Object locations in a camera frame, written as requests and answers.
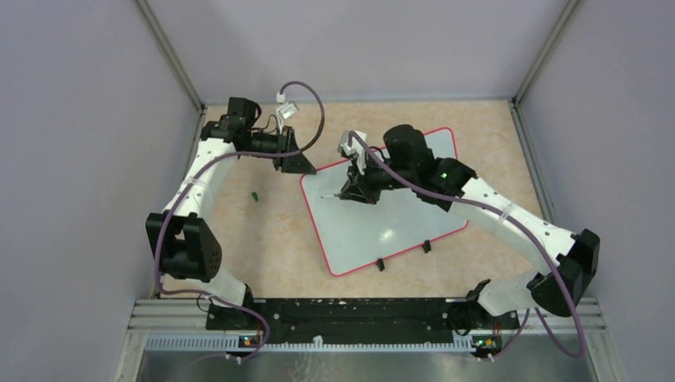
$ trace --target beige table surface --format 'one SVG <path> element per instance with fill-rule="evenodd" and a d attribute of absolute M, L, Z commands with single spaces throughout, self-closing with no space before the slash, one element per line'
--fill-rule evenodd
<path fill-rule="evenodd" d="M 313 136 L 318 107 L 299 104 L 287 124 L 302 146 Z M 263 105 L 264 125 L 275 105 Z M 226 107 L 210 107 L 207 120 Z M 383 146 L 390 127 L 408 123 L 421 131 L 450 127 L 459 159 L 496 190 L 540 216 L 520 143 L 505 101 L 420 103 L 328 103 L 326 127 L 306 152 L 315 167 L 341 158 L 336 148 L 344 130 L 368 134 Z M 375 266 L 333 277 L 299 185 L 300 175 L 275 172 L 270 160 L 241 158 L 220 191 L 210 228 L 223 248 L 222 267 L 247 283 L 256 297 L 448 297 L 464 296 L 483 279 L 504 279 L 527 271 L 529 263 L 475 224 L 436 240 L 432 251 L 415 249 Z M 251 192 L 259 195 L 255 202 Z M 167 289 L 186 287 L 167 280 Z"/>

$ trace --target cable tie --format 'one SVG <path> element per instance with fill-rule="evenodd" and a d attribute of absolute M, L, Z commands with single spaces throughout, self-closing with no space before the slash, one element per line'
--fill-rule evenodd
<path fill-rule="evenodd" d="M 503 226 L 506 219 L 509 218 L 509 216 L 511 215 L 513 210 L 516 209 L 517 207 L 518 207 L 517 204 L 513 203 L 512 201 L 509 201 L 509 204 L 506 205 L 506 207 L 504 207 L 504 209 L 502 209 L 501 215 L 494 222 L 494 225 L 492 226 L 492 229 L 490 229 L 490 231 L 492 232 L 493 235 L 497 236 L 497 232 L 499 231 L 499 229 Z"/>
<path fill-rule="evenodd" d="M 196 177 L 187 177 L 183 181 L 183 184 L 184 185 L 198 185 L 198 186 L 203 187 L 203 188 L 206 188 L 206 187 L 209 186 L 209 184 L 207 184 L 205 181 L 199 180 Z"/>

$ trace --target whiteboard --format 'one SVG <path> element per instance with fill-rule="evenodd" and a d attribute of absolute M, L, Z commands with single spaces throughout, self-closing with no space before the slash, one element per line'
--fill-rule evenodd
<path fill-rule="evenodd" d="M 436 157 L 457 158 L 448 127 L 425 134 Z M 324 197 L 338 193 L 347 180 L 349 161 L 303 176 L 300 186 L 328 271 L 342 276 L 399 255 L 466 227 L 466 220 L 422 202 L 410 189 L 383 191 L 376 205 Z"/>

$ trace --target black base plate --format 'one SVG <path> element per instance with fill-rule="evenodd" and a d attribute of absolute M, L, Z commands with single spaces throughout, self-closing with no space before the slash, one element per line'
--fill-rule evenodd
<path fill-rule="evenodd" d="M 449 320 L 462 310 L 482 309 L 475 302 L 456 298 L 251 298 L 244 305 L 269 322 L 269 344 L 311 343 L 318 335 L 325 344 L 449 343 L 453 341 Z M 502 329 L 519 326 L 510 314 L 472 316 L 479 318 L 463 329 L 492 329 L 496 321 Z M 213 304 L 209 307 L 208 330 L 257 330 L 258 325 L 249 314 Z"/>

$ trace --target black clip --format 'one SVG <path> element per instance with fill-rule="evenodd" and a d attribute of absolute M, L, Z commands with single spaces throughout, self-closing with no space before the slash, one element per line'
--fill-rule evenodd
<path fill-rule="evenodd" d="M 377 269 L 380 270 L 380 272 L 384 271 L 384 260 L 383 259 L 377 259 L 375 262 L 375 265 L 377 265 Z"/>
<path fill-rule="evenodd" d="M 424 250 L 424 253 L 429 253 L 431 252 L 431 241 L 430 240 L 425 240 L 424 244 L 422 244 L 422 249 Z"/>

